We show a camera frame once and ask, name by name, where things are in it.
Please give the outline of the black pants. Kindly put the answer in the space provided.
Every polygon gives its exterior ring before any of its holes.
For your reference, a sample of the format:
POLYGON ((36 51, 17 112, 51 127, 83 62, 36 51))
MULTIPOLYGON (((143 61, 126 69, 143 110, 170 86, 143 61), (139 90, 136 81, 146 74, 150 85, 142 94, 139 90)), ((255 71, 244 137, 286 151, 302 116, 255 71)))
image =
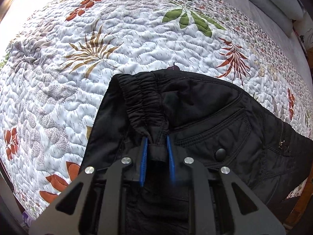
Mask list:
POLYGON ((81 168, 107 168, 144 145, 150 162, 167 162, 171 147, 208 168, 227 166, 266 205, 284 200, 312 166, 312 140, 242 88, 179 70, 114 75, 81 168))

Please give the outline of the floral quilted bedspread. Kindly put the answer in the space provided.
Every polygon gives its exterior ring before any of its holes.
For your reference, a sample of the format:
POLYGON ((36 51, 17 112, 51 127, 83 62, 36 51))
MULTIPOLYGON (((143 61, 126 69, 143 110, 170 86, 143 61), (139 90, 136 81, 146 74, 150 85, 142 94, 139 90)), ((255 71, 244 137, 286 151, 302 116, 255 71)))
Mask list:
POLYGON ((312 81, 295 37, 230 0, 21 0, 1 34, 1 161, 32 218, 81 164, 117 73, 178 67, 234 83, 312 137, 312 81))

